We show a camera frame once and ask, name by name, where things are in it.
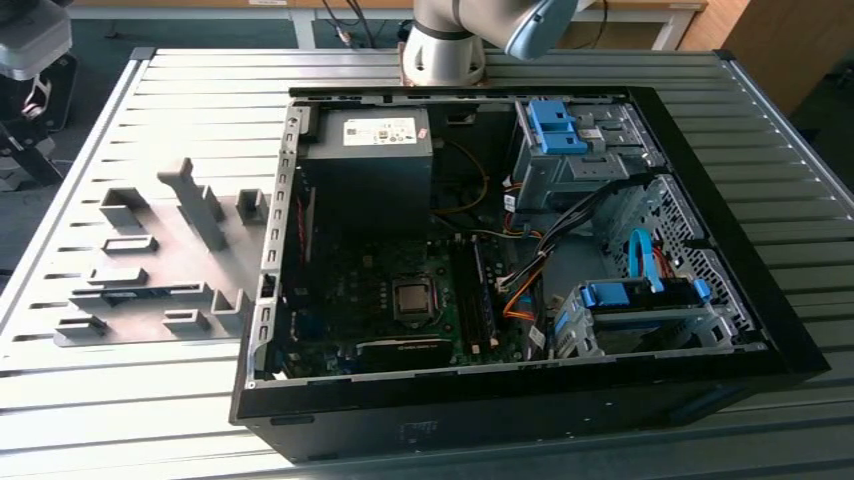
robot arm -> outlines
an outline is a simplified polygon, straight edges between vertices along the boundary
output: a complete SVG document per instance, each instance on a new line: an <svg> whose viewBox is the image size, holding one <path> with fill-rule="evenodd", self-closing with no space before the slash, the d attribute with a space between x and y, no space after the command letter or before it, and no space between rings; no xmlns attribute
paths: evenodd
<svg viewBox="0 0 854 480"><path fill-rule="evenodd" d="M471 85L483 77L480 39L520 60L546 54L578 0L416 0L403 71L415 85Z"/></svg>
<svg viewBox="0 0 854 480"><path fill-rule="evenodd" d="M0 76L29 80L70 48L70 0L0 0Z"/></svg>

white label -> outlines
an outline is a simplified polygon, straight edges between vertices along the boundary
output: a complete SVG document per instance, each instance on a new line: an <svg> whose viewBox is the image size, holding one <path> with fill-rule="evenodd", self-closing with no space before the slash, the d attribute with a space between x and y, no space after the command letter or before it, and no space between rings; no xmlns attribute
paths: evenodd
<svg viewBox="0 0 854 480"><path fill-rule="evenodd" d="M415 118L355 118L344 122L344 146L417 143Z"/></svg>
<svg viewBox="0 0 854 480"><path fill-rule="evenodd" d="M582 137L584 140L594 140L596 138L602 139L604 138L602 136L602 132L599 131L598 128L582 128L578 130L578 136Z"/></svg>
<svg viewBox="0 0 854 480"><path fill-rule="evenodd" d="M528 338L539 348L543 348L546 345L546 335L543 335L543 332L540 332L536 327L531 327Z"/></svg>
<svg viewBox="0 0 854 480"><path fill-rule="evenodd" d="M516 212L516 197L512 195L504 195L504 210L510 213Z"/></svg>

floor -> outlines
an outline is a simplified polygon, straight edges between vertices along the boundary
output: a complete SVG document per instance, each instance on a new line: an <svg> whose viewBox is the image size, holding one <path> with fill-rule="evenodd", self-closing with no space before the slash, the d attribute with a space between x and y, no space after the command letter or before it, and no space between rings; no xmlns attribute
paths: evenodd
<svg viewBox="0 0 854 480"><path fill-rule="evenodd" d="M372 20L369 28L377 47L397 43L397 23ZM80 61L74 97L68 127L53 139L58 167L68 169L85 141L101 106L137 46L169 48L295 48L296 39L289 22L279 20L124 20L115 25L119 36L104 38L111 30L108 21L77 20L73 23L72 53ZM353 41L364 35L352 27ZM320 48L341 48L335 31L323 22L316 25ZM846 184L854 185L854 162L850 161L850 139L854 138L854 87L840 89L834 82L822 83L792 116L792 123L808 132L822 158ZM26 189L0 193L0 290L26 248L56 188Z"/></svg>

gray slotted worktop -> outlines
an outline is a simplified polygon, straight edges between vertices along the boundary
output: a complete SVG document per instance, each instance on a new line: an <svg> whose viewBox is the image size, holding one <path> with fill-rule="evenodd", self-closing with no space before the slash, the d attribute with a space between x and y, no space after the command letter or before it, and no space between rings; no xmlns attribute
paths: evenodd
<svg viewBox="0 0 854 480"><path fill-rule="evenodd" d="M72 282L44 275L87 265L92 253L74 247L109 232L91 224L104 189L133 179L147 198L169 199L152 160L180 154L215 192L269 191L287 88L395 85L396 59L391 51L160 50L129 62L0 301L0 476L854 477L850 194L738 65L711 54L578 51L526 65L491 55L489 78L658 88L832 366L802 388L676 430L287 470L227 422L236 341L53 345L57 308L30 306L65 300Z"/></svg>

white desk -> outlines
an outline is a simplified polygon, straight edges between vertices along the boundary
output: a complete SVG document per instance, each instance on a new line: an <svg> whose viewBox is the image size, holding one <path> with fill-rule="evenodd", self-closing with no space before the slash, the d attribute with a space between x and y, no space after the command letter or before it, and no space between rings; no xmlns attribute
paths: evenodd
<svg viewBox="0 0 854 480"><path fill-rule="evenodd" d="M574 22L602 21L603 10L587 8L591 0L579 2L579 12ZM691 18L703 7L702 3L662 4L660 9L611 8L608 23L640 22L660 23L662 29L652 45L652 50L675 50L682 36L691 23ZM153 20L215 20L215 19L283 19L293 22L296 42L300 49L316 48L313 22L328 20L329 14L323 7L287 8L205 8L205 7L135 7L135 6L88 6L72 5L68 9L74 19L153 19ZM364 8L364 16L372 20L404 20L412 18L408 8ZM335 8L335 16L341 20L356 18L349 9Z"/></svg>

